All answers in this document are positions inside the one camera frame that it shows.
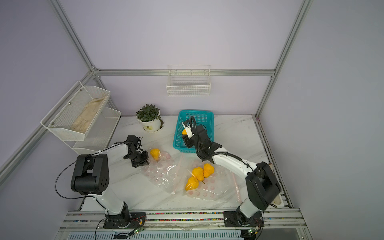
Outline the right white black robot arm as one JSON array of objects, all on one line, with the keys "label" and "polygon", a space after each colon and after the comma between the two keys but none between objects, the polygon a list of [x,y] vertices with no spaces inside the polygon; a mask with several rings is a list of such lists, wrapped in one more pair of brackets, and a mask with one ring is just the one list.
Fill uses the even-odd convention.
[{"label": "right white black robot arm", "polygon": [[237,208],[239,220],[250,220],[273,205],[282,188],[269,164],[246,161],[212,142],[205,127],[198,125],[193,116],[183,122],[183,127],[183,141],[187,148],[195,148],[199,159],[224,167],[245,180],[248,197]]}]

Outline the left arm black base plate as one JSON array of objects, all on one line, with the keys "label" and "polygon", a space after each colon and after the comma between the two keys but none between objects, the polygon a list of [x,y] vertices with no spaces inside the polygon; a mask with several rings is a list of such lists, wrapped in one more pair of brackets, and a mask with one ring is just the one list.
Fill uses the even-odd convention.
[{"label": "left arm black base plate", "polygon": [[106,215],[104,229],[135,229],[141,223],[144,224],[146,213],[129,213],[127,215]]}]

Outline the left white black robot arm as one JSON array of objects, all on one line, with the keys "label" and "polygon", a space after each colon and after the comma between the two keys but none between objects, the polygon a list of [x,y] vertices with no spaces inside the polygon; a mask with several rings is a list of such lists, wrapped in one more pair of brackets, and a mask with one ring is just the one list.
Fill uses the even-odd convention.
[{"label": "left white black robot arm", "polygon": [[133,168],[149,164],[149,155],[142,149],[142,138],[128,136],[123,142],[93,154],[77,157],[71,189],[84,197],[94,198],[108,216],[121,215],[127,204],[119,199],[110,184],[109,164],[117,160],[130,160]]}]

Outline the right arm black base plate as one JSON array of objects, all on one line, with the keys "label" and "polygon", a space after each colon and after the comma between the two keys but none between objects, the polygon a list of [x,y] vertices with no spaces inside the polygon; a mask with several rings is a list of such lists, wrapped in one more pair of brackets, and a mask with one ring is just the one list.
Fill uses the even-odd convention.
[{"label": "right arm black base plate", "polygon": [[252,217],[245,217],[238,211],[224,211],[225,227],[263,227],[264,218],[262,212],[258,211]]}]

